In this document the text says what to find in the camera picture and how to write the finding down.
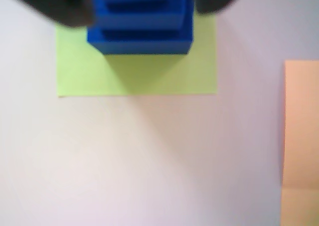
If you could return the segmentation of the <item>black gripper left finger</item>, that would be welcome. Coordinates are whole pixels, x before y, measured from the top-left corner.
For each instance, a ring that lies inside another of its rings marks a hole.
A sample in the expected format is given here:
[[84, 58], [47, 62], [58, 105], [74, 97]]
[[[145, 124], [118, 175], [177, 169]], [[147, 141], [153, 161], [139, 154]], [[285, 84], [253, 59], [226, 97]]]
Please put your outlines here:
[[20, 0], [54, 22], [68, 27], [94, 22], [92, 0]]

